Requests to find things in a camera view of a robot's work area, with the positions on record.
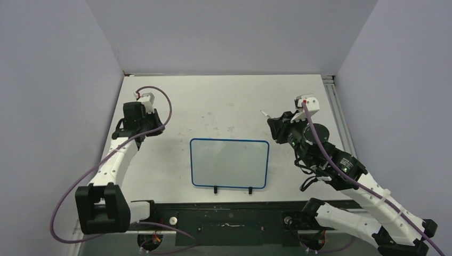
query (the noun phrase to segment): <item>blue-edged frame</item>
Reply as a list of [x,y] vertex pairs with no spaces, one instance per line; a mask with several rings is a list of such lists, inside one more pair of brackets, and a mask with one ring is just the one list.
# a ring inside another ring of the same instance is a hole
[[236,140],[236,139],[212,139],[212,138],[193,138],[190,140],[190,168],[191,168],[191,183],[193,184],[193,186],[196,187],[219,187],[219,188],[249,188],[249,187],[236,187],[236,186],[217,186],[217,185],[196,185],[193,182],[193,159],[191,156],[191,143],[194,140],[214,140],[214,141],[240,141],[240,142],[262,142],[262,143],[266,143],[267,144],[267,163],[265,164],[265,181],[264,181],[264,186],[259,187],[259,188],[255,188],[253,187],[253,189],[262,189],[265,188],[267,185],[267,173],[268,173],[268,160],[269,160],[269,153],[270,153],[270,144],[268,143],[268,141],[266,140]]

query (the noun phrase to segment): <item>white cable clip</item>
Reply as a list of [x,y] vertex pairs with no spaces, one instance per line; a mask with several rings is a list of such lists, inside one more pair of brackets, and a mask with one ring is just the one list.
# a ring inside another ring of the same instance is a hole
[[386,199],[391,195],[391,191],[387,188],[383,189],[382,198],[375,204],[375,207],[379,207],[386,201]]
[[381,194],[382,198],[378,200],[375,204],[370,203],[367,205],[361,205],[362,207],[369,207],[369,208],[378,208],[380,205],[386,201],[386,199],[391,195],[391,191],[387,188],[383,189],[383,193]]
[[400,206],[400,208],[399,208],[399,213],[397,213],[397,215],[392,219],[392,220],[389,220],[389,221],[379,221],[380,222],[380,224],[390,224],[390,223],[394,223],[401,215],[402,215],[402,213],[405,211],[405,208],[403,208],[403,206]]

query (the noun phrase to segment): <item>cable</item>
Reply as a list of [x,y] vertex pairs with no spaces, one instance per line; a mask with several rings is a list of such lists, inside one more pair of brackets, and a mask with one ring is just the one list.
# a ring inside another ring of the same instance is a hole
[[[333,167],[333,169],[339,174],[339,176],[341,176],[343,179],[345,179],[346,181],[350,182],[351,184],[358,186],[359,188],[365,190],[366,192],[368,192],[369,194],[377,197],[378,199],[381,199],[382,196],[380,194],[378,194],[377,192],[370,190],[368,187],[362,185],[361,183],[353,180],[351,177],[349,177],[347,174],[345,174],[341,169],[339,169],[339,167],[337,167],[337,165],[333,162],[333,160],[330,158],[330,156],[328,156],[328,153],[326,152],[325,148],[323,147],[319,136],[317,134],[316,131],[316,127],[314,126],[314,123],[312,122],[311,119],[311,114],[309,113],[308,107],[306,106],[306,104],[304,102],[302,102],[302,106],[303,109],[306,113],[306,118],[308,119],[309,122],[309,127],[311,127],[311,131],[312,131],[312,135],[314,136],[314,139],[316,140],[317,145],[319,146],[320,151],[322,152],[323,156],[325,157],[325,159],[328,161],[328,163],[331,165],[331,167]],[[388,199],[385,200],[385,203],[387,203],[391,208],[393,208],[397,213],[400,213],[400,209],[395,206],[391,201],[389,201]],[[412,228],[414,228],[421,236],[422,238],[424,238],[433,248],[435,248],[435,250],[441,255],[441,256],[446,256],[441,249],[439,249],[439,247],[434,243],[434,241],[432,241],[426,234],[424,234],[424,232],[422,232],[422,230],[420,230],[404,213],[401,213],[400,216],[410,225],[412,226]]]
[[[156,223],[156,222],[141,222],[141,221],[139,221],[139,222],[137,222],[137,223],[138,223],[138,224],[144,224],[144,225],[157,226],[157,227],[161,227],[161,228],[167,228],[167,229],[170,229],[170,230],[172,230],[172,231],[176,231],[177,233],[180,233],[180,234],[182,234],[182,235],[184,235],[184,236],[186,236],[186,237],[192,239],[193,241],[195,241],[195,244],[194,244],[194,245],[186,246],[186,247],[184,247],[184,248],[180,248],[180,249],[176,249],[176,250],[172,250],[172,251],[167,251],[167,252],[148,252],[149,254],[165,255],[165,254],[171,254],[171,253],[175,253],[175,252],[185,251],[185,250],[188,250],[188,249],[191,249],[191,248],[193,248],[193,247],[198,246],[198,241],[196,240],[196,238],[194,238],[192,235],[190,235],[190,234],[188,234],[187,232],[182,231],[182,230],[180,230],[180,229],[173,228],[173,227],[167,226],[167,225],[165,225],[165,224]],[[144,246],[147,242],[149,242],[149,241],[151,241],[151,240],[152,240],[152,239],[148,239],[148,240],[144,241],[143,243],[141,243],[141,245],[140,245],[140,251],[142,251],[143,246]]]
[[300,191],[305,192],[309,188],[310,185],[312,185],[314,182],[317,182],[317,181],[318,181],[317,176],[315,176],[315,175],[308,177],[307,179],[304,180],[303,184],[301,184]]
[[300,238],[298,237],[298,232],[294,233],[294,231],[292,230],[291,225],[292,225],[292,220],[289,220],[289,223],[287,224],[287,227],[289,228],[289,232],[290,232],[290,234],[291,234],[293,237],[295,237],[295,239],[297,239],[297,241],[299,241]]
[[150,130],[150,131],[147,131],[147,132],[142,132],[142,133],[140,133],[140,134],[137,134],[137,135],[135,135],[135,136],[130,137],[130,138],[129,138],[128,140],[126,140],[124,143],[122,143],[121,145],[119,145],[115,150],[112,150],[106,157],[104,157],[99,163],[97,163],[95,166],[93,166],[89,171],[85,172],[80,178],[78,178],[78,180],[76,180],[76,181],[74,182],[74,184],[72,184],[72,185],[69,187],[69,189],[63,194],[63,196],[60,198],[60,200],[59,200],[58,203],[56,204],[56,207],[55,207],[55,209],[53,210],[52,217],[51,217],[51,219],[50,219],[50,234],[51,234],[52,237],[53,237],[55,240],[57,240],[58,242],[63,243],[63,244],[76,244],[76,243],[86,242],[86,241],[89,241],[89,240],[91,240],[91,239],[94,239],[94,238],[97,238],[97,237],[103,235],[103,234],[99,234],[99,235],[95,235],[95,236],[92,236],[92,237],[86,237],[86,238],[83,238],[83,239],[72,240],[72,241],[71,241],[71,240],[66,240],[66,239],[63,239],[63,238],[59,237],[59,236],[55,233],[54,222],[55,222],[55,217],[57,216],[58,210],[59,210],[60,207],[61,207],[61,204],[62,204],[63,201],[66,199],[66,197],[69,195],[69,193],[70,193],[70,192],[71,192],[71,191],[72,191],[72,190],[73,190],[73,189],[74,189],[74,188],[75,188],[75,187],[76,187],[83,179],[85,179],[88,175],[90,175],[90,173],[97,171],[97,169],[98,169],[102,164],[104,164],[108,159],[110,159],[116,152],[118,152],[119,149],[121,149],[121,148],[122,148],[123,146],[125,146],[127,143],[133,141],[134,139],[136,139],[136,138],[138,138],[138,137],[144,136],[144,135],[149,134],[149,133],[154,133],[154,132],[157,132],[157,131],[163,129],[163,128],[165,127],[165,125],[168,124],[168,122],[170,121],[171,115],[172,115],[172,113],[173,113],[173,107],[172,107],[172,105],[171,105],[171,100],[170,100],[170,98],[168,97],[168,95],[166,95],[166,93],[165,93],[164,91],[162,91],[160,88],[157,88],[157,87],[154,87],[154,86],[144,86],[144,87],[141,87],[141,88],[139,88],[139,89],[136,91],[136,93],[138,93],[139,91],[141,91],[141,90],[143,90],[143,89],[146,89],[146,88],[155,89],[155,90],[161,92],[161,93],[163,94],[163,96],[165,96],[166,100],[168,101],[168,105],[169,105],[168,119],[167,119],[160,127],[156,128],[156,129],[153,129],[153,130]]
[[307,167],[306,165],[300,164],[299,162],[301,161],[301,157],[298,157],[296,151],[294,151],[294,153],[295,153],[295,161],[294,161],[294,165],[295,165],[296,167],[299,167],[299,168],[301,169],[301,171],[302,171],[304,174],[307,174],[307,175],[313,174],[313,173],[314,173],[314,170],[311,169],[311,168],[309,168],[309,167]]

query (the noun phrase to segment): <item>black mounting bracket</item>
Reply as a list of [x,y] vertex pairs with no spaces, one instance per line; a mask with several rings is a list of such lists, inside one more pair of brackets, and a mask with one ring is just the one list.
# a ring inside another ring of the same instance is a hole
[[75,191],[80,227],[85,235],[124,233],[130,225],[130,209],[119,185],[80,186]]

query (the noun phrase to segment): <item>scratch mark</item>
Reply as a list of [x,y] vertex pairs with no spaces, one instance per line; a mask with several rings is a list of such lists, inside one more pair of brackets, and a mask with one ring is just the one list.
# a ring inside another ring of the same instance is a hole
[[225,223],[223,225],[220,225],[221,227],[244,227],[245,225],[229,225],[228,223]]

